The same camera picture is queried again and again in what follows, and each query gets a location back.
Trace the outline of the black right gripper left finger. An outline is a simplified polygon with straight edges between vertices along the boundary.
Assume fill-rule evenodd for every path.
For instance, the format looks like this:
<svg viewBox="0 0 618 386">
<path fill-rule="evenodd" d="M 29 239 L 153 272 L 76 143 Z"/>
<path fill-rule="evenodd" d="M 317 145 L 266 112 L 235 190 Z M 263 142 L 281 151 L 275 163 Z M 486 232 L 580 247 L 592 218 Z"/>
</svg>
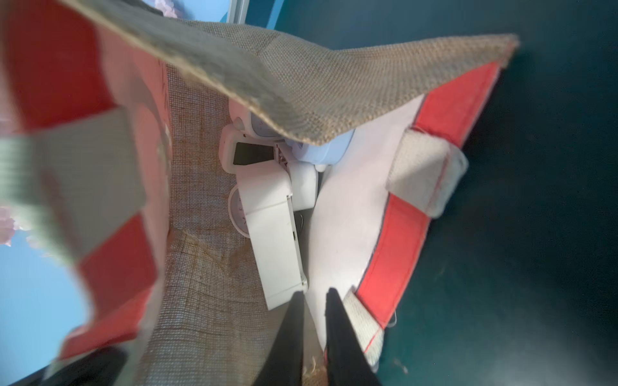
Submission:
<svg viewBox="0 0 618 386">
<path fill-rule="evenodd" d="M 295 292 L 254 385 L 301 385 L 304 360 L 304 293 Z"/>
</svg>

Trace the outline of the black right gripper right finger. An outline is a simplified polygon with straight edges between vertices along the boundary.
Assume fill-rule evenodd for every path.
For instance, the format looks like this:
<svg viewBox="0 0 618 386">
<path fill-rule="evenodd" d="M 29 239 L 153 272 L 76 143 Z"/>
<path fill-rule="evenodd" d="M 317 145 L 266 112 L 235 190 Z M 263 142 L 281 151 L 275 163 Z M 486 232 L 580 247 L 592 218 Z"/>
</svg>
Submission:
<svg viewBox="0 0 618 386">
<path fill-rule="evenodd" d="M 325 320 L 328 384 L 381 385 L 360 349 L 341 296 L 334 288 L 326 295 Z"/>
</svg>

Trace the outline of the white rectangular digital clock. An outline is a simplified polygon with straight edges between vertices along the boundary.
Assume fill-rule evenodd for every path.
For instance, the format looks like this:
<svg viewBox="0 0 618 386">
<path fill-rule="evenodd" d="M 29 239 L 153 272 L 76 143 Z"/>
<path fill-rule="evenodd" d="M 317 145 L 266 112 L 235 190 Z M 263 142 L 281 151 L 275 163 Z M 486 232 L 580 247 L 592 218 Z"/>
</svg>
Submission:
<svg viewBox="0 0 618 386">
<path fill-rule="evenodd" d="M 229 124 L 221 132 L 218 156 L 223 170 L 233 175 L 237 167 L 273 160 L 289 171 L 280 145 L 280 142 L 253 138 Z"/>
</svg>

